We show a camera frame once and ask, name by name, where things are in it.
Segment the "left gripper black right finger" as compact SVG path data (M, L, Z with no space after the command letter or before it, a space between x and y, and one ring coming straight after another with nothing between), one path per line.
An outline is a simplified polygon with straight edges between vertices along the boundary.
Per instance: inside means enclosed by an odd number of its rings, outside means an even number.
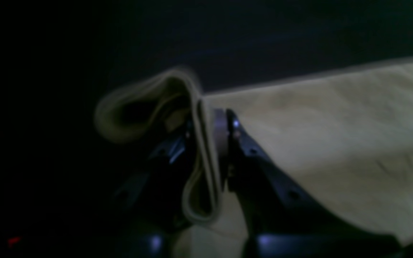
M235 192L249 237L244 258L413 258L413 245L361 230L277 167L231 109L214 110L221 185Z

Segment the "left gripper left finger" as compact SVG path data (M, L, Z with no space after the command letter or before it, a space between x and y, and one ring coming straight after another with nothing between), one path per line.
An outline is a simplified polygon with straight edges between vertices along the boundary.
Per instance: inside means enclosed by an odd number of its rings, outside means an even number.
M194 168L192 120L170 133L114 192L123 223L118 258L170 258L177 237L192 223L182 211L182 193Z

